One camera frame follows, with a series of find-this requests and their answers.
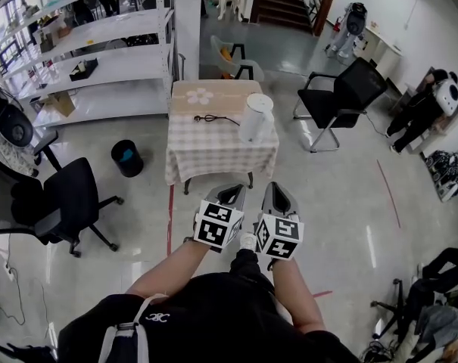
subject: kettle handle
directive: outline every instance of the kettle handle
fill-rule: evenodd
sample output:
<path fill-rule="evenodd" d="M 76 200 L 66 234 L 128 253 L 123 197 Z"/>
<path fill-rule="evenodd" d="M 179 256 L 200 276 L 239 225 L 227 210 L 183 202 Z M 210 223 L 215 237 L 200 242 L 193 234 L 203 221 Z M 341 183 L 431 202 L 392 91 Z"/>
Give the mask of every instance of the kettle handle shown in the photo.
<path fill-rule="evenodd" d="M 274 125 L 273 112 L 271 111 L 264 112 L 264 122 L 263 122 L 262 128 L 260 129 L 260 137 L 262 138 L 269 137 L 269 135 L 273 131 L 273 125 Z"/>

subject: black tray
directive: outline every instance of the black tray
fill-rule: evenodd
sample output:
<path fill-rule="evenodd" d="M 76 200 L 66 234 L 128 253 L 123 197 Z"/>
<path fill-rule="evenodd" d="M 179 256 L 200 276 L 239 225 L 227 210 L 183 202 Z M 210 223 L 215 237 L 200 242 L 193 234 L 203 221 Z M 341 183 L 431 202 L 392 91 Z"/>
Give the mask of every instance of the black tray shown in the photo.
<path fill-rule="evenodd" d="M 98 60 L 97 59 L 86 60 L 86 62 L 84 64 L 86 65 L 86 71 L 84 71 L 83 73 L 77 73 L 75 75 L 73 75 L 72 73 L 69 74 L 70 80 L 72 82 L 79 81 L 81 79 L 89 78 L 91 76 L 92 72 L 98 66 Z"/>

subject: kettle lid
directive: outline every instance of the kettle lid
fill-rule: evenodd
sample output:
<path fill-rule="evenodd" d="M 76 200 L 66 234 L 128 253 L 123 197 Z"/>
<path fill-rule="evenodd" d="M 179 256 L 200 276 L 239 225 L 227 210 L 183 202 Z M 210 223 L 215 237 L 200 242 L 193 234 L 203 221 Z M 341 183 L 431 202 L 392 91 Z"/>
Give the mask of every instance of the kettle lid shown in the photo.
<path fill-rule="evenodd" d="M 247 105 L 255 112 L 264 113 L 274 107 L 273 100 L 267 95 L 253 93 L 247 97 Z"/>

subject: white metal shelving unit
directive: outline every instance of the white metal shelving unit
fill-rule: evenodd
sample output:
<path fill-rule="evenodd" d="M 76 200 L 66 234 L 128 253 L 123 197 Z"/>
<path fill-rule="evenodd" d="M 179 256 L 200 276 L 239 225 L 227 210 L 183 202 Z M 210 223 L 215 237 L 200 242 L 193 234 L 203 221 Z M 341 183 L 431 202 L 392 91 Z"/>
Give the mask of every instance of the white metal shelving unit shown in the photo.
<path fill-rule="evenodd" d="M 1 0 L 0 7 L 10 0 Z M 1 45 L 23 28 L 77 0 L 57 0 L 44 6 L 33 17 L 23 20 L 10 31 Z M 50 51 L 41 53 L 39 46 L 30 46 L 13 62 L 0 83 L 22 104 L 32 98 L 76 89 L 71 94 L 75 106 L 68 117 L 51 107 L 44 107 L 34 126 L 56 126 L 93 119 L 143 114 L 168 113 L 175 71 L 176 37 L 174 33 L 174 5 L 164 7 L 164 0 L 156 0 L 157 8 L 107 17 L 74 28 Z M 70 51 L 119 38 L 157 33 L 157 45 L 139 45 L 69 57 Z M 98 66 L 88 79 L 71 81 L 69 73 L 83 60 L 98 59 Z M 50 67 L 42 62 L 52 61 Z M 28 78 L 29 70 L 35 75 Z"/>

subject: red line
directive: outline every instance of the red line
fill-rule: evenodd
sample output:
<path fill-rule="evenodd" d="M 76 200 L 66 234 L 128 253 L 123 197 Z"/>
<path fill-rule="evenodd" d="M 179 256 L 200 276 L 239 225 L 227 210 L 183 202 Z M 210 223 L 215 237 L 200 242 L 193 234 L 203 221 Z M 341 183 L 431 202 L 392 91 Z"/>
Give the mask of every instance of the red line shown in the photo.
<path fill-rule="evenodd" d="M 170 202 L 168 203 L 168 228 L 167 228 L 167 256 L 171 254 L 171 227 L 173 224 L 173 200 L 175 198 L 175 186 L 170 186 Z"/>
<path fill-rule="evenodd" d="M 387 185 L 388 193 L 390 194 L 390 199 L 392 200 L 392 204 L 394 205 L 394 211 L 395 211 L 395 216 L 397 217 L 398 227 L 402 228 L 402 226 L 400 225 L 400 219 L 398 217 L 397 207 L 395 206 L 394 197 L 392 196 L 392 191 L 390 191 L 390 186 L 388 185 L 387 178 L 385 177 L 382 166 L 380 165 L 380 162 L 378 160 L 377 160 L 377 164 L 379 165 L 380 172 L 382 173 L 383 179 L 385 180 L 385 184 Z"/>
<path fill-rule="evenodd" d="M 315 299 L 317 299 L 318 297 L 326 296 L 327 294 L 332 294 L 332 293 L 333 293 L 332 290 L 325 290 L 324 292 L 319 292 L 319 293 L 313 294 L 313 297 Z"/>

